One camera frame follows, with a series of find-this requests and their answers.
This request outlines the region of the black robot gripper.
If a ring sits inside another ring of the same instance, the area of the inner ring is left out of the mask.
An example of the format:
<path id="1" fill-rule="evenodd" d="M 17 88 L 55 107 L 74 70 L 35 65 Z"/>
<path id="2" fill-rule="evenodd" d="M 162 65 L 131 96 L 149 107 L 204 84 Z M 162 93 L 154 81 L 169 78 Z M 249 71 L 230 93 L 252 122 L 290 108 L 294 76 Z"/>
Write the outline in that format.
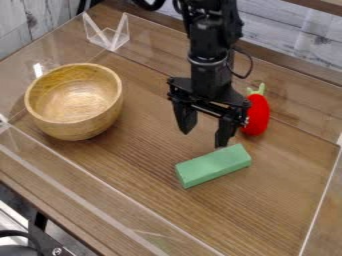
<path id="1" fill-rule="evenodd" d="M 173 102 L 180 130 L 189 134 L 198 122 L 198 112 L 220 119 L 216 147 L 226 147 L 236 127 L 248 122 L 250 101 L 233 87 L 234 61 L 193 63 L 190 77 L 170 77 L 169 99 Z"/>

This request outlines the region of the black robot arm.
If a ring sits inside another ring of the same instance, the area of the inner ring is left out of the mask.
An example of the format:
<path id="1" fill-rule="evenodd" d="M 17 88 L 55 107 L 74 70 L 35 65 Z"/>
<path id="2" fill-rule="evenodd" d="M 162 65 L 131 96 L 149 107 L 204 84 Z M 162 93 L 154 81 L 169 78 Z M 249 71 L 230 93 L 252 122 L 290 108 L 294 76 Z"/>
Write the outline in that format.
<path id="1" fill-rule="evenodd" d="M 242 37 L 244 21 L 237 0 L 173 0 L 190 40 L 188 59 L 192 76 L 172 77 L 169 99 L 177 123 L 190 133 L 201 112 L 220 120 L 216 145 L 225 147 L 237 130 L 248 125 L 252 103 L 236 91 L 233 78 L 236 46 Z"/>

